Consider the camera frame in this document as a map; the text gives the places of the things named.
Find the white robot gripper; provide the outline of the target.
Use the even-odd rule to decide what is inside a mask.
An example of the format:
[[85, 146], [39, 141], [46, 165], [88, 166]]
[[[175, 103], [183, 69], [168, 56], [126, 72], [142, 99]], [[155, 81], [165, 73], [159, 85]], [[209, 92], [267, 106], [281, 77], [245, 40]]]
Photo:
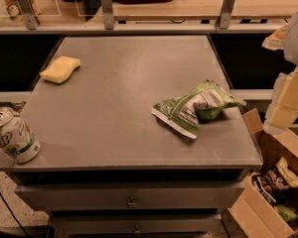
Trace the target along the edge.
[[[264, 39], [268, 50], [284, 49], [286, 60], [298, 65], [298, 11], [289, 24]], [[281, 134], [298, 118], [298, 66], [289, 74], [280, 73], [275, 80], [272, 101], [268, 105], [263, 129], [271, 135]]]

